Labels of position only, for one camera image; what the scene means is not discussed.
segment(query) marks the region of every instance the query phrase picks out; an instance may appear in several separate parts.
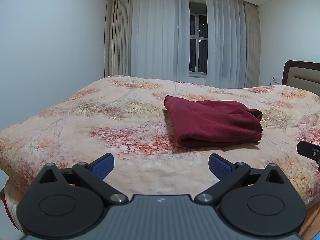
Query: red sweater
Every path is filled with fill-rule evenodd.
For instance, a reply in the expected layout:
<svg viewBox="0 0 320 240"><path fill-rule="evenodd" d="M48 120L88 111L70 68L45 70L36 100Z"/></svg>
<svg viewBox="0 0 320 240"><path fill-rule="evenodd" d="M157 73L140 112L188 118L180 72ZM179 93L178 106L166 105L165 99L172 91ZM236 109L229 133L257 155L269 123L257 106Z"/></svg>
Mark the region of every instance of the red sweater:
<svg viewBox="0 0 320 240"><path fill-rule="evenodd" d="M262 113L236 101L198 101L166 96L175 138L187 147L227 147L261 140Z"/></svg>

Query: headboard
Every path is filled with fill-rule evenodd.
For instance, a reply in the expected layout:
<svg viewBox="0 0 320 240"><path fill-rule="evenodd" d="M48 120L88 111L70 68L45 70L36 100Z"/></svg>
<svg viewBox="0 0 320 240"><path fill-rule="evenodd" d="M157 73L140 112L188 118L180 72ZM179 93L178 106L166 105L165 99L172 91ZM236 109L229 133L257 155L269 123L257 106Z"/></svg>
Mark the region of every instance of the headboard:
<svg viewBox="0 0 320 240"><path fill-rule="evenodd" d="M320 63L287 61L284 65L282 84L320 96Z"/></svg>

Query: white sheer curtain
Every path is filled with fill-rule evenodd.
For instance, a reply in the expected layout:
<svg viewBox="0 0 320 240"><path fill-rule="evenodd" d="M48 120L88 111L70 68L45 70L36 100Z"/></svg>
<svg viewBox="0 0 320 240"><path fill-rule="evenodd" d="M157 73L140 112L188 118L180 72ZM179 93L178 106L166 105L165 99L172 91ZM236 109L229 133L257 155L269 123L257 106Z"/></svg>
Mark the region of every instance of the white sheer curtain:
<svg viewBox="0 0 320 240"><path fill-rule="evenodd" d="M207 0L208 67L206 85L243 88L246 25L242 0Z"/></svg>
<svg viewBox="0 0 320 240"><path fill-rule="evenodd" d="M189 0L133 0L131 76L188 81Z"/></svg>

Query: metal screw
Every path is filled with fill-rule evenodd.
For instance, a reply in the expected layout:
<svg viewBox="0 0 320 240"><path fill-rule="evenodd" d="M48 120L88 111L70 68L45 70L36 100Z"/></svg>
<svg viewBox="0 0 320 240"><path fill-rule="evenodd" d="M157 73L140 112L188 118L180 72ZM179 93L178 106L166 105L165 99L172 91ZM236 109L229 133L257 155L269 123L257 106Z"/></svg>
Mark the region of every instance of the metal screw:
<svg viewBox="0 0 320 240"><path fill-rule="evenodd" d="M197 199L200 202L207 203L210 202L213 199L213 197L210 194L202 193L197 196Z"/></svg>
<svg viewBox="0 0 320 240"><path fill-rule="evenodd" d="M121 193L117 193L117 194L113 194L110 196L110 199L114 202L118 202L121 203L123 202L126 198L125 195L121 194Z"/></svg>

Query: curtain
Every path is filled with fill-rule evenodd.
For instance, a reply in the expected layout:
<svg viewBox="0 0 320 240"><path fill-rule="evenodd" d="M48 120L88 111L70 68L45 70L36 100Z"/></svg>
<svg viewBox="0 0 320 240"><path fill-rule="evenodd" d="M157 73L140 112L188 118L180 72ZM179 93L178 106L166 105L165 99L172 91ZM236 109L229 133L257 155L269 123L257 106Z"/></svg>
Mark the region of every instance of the curtain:
<svg viewBox="0 0 320 240"><path fill-rule="evenodd" d="M206 85L244 88L246 25L242 0L207 0L208 67Z"/></svg>
<svg viewBox="0 0 320 240"><path fill-rule="evenodd" d="M133 0L131 75L188 81L189 0Z"/></svg>
<svg viewBox="0 0 320 240"><path fill-rule="evenodd" d="M132 0L107 0L105 76L130 75Z"/></svg>
<svg viewBox="0 0 320 240"><path fill-rule="evenodd" d="M258 6L244 2L247 29L247 69L244 87L257 87L260 77L260 18Z"/></svg>

